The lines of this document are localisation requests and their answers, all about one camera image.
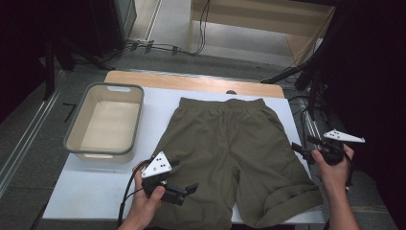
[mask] white table surface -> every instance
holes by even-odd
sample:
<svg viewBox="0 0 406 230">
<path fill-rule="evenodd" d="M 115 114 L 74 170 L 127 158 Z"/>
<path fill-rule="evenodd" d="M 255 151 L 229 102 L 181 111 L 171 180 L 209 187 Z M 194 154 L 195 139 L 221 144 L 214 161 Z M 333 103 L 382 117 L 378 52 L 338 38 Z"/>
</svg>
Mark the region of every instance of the white table surface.
<svg viewBox="0 0 406 230">
<path fill-rule="evenodd" d="M 125 187 L 132 168 L 148 159 L 168 126 L 170 116 L 178 107 L 181 97 L 204 101 L 241 99 L 252 101 L 259 97 L 217 94 L 196 91 L 157 89 L 144 87 L 145 97 L 138 133 L 135 138 L 135 157 L 128 163 L 84 162 L 70 154 L 57 181 L 44 213 L 45 219 L 117 219 Z M 280 118 L 290 142 L 300 143 L 298 131 L 286 99 L 263 98 Z M 299 159 L 309 173 L 303 158 Z M 128 199 L 124 217 L 128 213 Z M 242 223 L 237 206 L 233 208 L 233 223 Z M 312 208 L 284 223 L 323 223 L 321 206 Z"/>
</svg>

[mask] shorts waistband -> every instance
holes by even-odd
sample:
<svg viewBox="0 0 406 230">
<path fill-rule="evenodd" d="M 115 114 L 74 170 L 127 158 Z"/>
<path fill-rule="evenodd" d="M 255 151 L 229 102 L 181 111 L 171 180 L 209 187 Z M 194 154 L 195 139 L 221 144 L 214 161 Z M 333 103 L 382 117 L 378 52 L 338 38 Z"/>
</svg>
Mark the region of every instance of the shorts waistband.
<svg viewBox="0 0 406 230">
<path fill-rule="evenodd" d="M 215 108 L 215 109 L 231 109 L 231 108 L 266 108 L 263 99 L 253 101 L 243 101 L 239 99 L 230 99 L 226 102 L 199 101 L 195 99 L 181 98 L 179 102 L 180 108 Z"/>
</svg>

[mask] olive green shorts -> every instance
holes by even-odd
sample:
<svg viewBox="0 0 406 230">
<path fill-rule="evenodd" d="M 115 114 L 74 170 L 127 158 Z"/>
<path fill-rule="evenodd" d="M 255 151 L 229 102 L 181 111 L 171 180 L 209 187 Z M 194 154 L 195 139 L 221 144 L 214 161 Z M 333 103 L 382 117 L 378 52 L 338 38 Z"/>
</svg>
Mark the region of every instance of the olive green shorts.
<svg viewBox="0 0 406 230">
<path fill-rule="evenodd" d="M 163 202 L 151 226 L 230 229 L 237 203 L 244 223 L 261 228 L 322 203 L 277 114 L 262 99 L 182 98 L 154 154 L 160 151 L 181 159 L 168 183 L 199 187 L 183 206 Z"/>
</svg>

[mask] hand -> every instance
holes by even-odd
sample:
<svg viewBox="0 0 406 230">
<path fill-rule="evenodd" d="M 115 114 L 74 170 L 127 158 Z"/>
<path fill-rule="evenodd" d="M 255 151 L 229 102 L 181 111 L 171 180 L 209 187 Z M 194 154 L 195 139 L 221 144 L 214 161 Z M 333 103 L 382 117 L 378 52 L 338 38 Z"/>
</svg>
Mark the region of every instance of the hand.
<svg viewBox="0 0 406 230">
<path fill-rule="evenodd" d="M 352 159 L 354 151 L 346 145 L 344 145 L 344 151 Z M 325 186 L 328 198 L 344 194 L 346 192 L 346 181 L 350 173 L 347 161 L 344 159 L 339 164 L 330 166 L 319 151 L 313 150 L 311 154 L 319 165 L 319 177 Z"/>
<path fill-rule="evenodd" d="M 135 190 L 142 188 L 141 172 L 138 171 L 135 176 Z M 146 228 L 152 221 L 155 211 L 161 206 L 161 198 L 165 193 L 165 188 L 162 186 L 156 187 L 150 198 L 147 198 L 144 190 L 140 190 L 132 199 L 131 208 L 128 215 L 120 226 L 119 230 L 132 229 L 141 230 Z"/>
</svg>

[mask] wooden table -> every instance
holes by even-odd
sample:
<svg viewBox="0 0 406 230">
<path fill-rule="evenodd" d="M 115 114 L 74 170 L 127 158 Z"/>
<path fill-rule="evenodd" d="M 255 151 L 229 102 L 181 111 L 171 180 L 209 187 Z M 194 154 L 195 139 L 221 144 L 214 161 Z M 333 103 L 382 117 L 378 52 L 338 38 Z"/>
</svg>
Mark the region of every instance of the wooden table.
<svg viewBox="0 0 406 230">
<path fill-rule="evenodd" d="M 202 92 L 226 93 L 233 90 L 239 95 L 284 98 L 282 88 L 275 84 L 221 80 L 208 76 L 190 75 L 188 77 L 160 74 L 158 72 L 110 71 L 105 82 L 137 84 L 143 87 L 192 90 Z"/>
</svg>

